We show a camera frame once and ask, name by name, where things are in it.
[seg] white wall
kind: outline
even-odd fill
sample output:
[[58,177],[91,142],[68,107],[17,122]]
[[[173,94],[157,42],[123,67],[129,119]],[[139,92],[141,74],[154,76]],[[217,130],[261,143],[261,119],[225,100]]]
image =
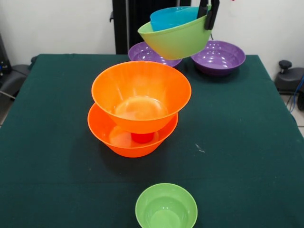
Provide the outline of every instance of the white wall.
[[[192,0],[198,6],[200,0]],[[304,67],[303,0],[220,0],[213,35],[260,55]],[[39,53],[115,53],[112,0],[0,0],[0,32],[13,64]]]
[[304,0],[220,0],[213,37],[260,55],[273,78],[279,60],[304,67],[303,9]]
[[112,0],[0,0],[0,33],[13,64],[40,53],[115,53]]

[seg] floor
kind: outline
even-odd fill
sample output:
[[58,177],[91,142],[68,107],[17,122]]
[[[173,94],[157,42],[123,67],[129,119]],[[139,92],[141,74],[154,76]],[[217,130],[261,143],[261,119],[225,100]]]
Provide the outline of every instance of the floor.
[[[281,98],[284,100],[285,104],[287,103],[289,97],[290,96],[288,96],[288,95],[281,95]],[[299,127],[299,130],[300,130],[300,132],[302,133],[302,135],[304,137],[304,112],[299,111],[298,106],[295,105],[295,108],[291,112],[291,114],[295,118],[296,123],[297,123],[297,125]]]
[[[286,104],[289,99],[289,96],[282,95],[281,97]],[[0,128],[1,128],[2,124],[4,123],[6,116],[9,114],[9,111],[13,105],[13,102],[9,99],[5,99],[4,101],[2,101],[1,104],[4,104],[3,105],[4,107],[0,110]],[[291,114],[294,116],[294,118],[297,122],[297,125],[299,127],[299,130],[304,137],[304,112],[299,111],[298,107],[296,105]]]
[[10,99],[1,99],[1,108],[0,108],[0,128],[5,121],[6,116],[9,114],[10,108],[12,107],[13,102]]

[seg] blue bowl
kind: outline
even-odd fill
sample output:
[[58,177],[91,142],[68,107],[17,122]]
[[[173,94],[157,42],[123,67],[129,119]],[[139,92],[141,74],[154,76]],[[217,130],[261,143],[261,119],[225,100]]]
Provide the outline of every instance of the blue bowl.
[[155,11],[150,16],[154,32],[170,29],[197,19],[198,7],[171,7]]

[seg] stacked bowls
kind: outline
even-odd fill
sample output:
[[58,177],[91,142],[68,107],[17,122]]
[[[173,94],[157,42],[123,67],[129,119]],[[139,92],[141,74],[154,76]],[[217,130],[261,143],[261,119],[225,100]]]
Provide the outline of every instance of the stacked bowls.
[[132,61],[103,71],[93,82],[92,96],[88,125],[95,137],[121,156],[141,157],[174,131],[191,86],[170,66]]
[[211,34],[211,30],[204,29],[207,16],[196,19],[198,10],[198,7],[159,10],[150,16],[150,22],[138,29],[138,33],[165,59],[192,56],[205,48]]

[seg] red object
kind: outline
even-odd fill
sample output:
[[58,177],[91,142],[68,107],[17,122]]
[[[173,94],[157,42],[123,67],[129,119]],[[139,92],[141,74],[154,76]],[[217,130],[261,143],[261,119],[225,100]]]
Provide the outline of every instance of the red object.
[[131,133],[132,139],[137,143],[148,143],[152,141],[154,137],[154,132],[148,134],[135,134]]

